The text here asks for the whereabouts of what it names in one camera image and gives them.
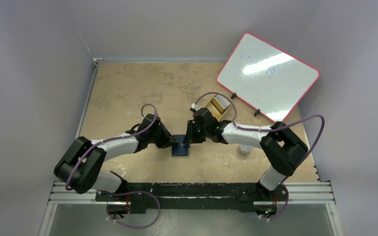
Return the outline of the navy blue leather card holder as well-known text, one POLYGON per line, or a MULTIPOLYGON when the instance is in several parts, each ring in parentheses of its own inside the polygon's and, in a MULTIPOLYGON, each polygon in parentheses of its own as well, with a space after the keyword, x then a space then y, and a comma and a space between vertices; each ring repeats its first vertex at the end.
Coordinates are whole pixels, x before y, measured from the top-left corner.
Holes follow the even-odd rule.
POLYGON ((176 134, 173 135, 178 143, 172 146, 172 156, 173 157, 186 157, 189 155, 189 146, 184 143, 185 135, 176 134))

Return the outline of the beige oval plastic tray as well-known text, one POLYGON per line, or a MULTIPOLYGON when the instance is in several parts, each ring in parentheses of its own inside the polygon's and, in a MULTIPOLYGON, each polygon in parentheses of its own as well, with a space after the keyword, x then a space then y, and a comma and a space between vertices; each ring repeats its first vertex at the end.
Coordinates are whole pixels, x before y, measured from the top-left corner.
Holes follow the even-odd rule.
POLYGON ((221 121, 232 108, 232 105, 222 95, 215 94, 203 107, 208 109, 217 121, 221 121))

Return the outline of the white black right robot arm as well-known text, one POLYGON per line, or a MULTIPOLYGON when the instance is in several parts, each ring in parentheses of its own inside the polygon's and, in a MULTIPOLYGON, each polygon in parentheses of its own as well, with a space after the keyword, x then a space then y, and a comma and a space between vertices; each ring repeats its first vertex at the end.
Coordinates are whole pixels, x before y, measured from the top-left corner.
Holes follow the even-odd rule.
POLYGON ((192 114, 187 123, 183 146, 201 144, 210 139, 214 143, 239 144, 260 148, 270 162, 270 167, 258 181, 257 195, 268 200, 276 187, 292 176, 308 153, 307 145, 283 122, 271 126, 237 124, 231 120, 217 120, 206 108, 192 114))

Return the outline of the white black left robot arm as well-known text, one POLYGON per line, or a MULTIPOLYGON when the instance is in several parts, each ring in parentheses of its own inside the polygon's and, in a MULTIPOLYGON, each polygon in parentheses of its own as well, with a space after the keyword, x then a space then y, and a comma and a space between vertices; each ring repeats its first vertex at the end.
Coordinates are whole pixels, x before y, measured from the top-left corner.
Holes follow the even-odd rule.
POLYGON ((54 175, 66 183, 68 190, 78 194, 94 189, 108 192, 114 201, 121 201, 127 195, 127 188, 122 184, 126 180, 115 172, 103 172, 102 164, 124 154, 138 153, 150 144, 161 149, 178 144, 160 117, 154 114, 147 114, 140 123, 116 137, 76 138, 56 164, 54 175))

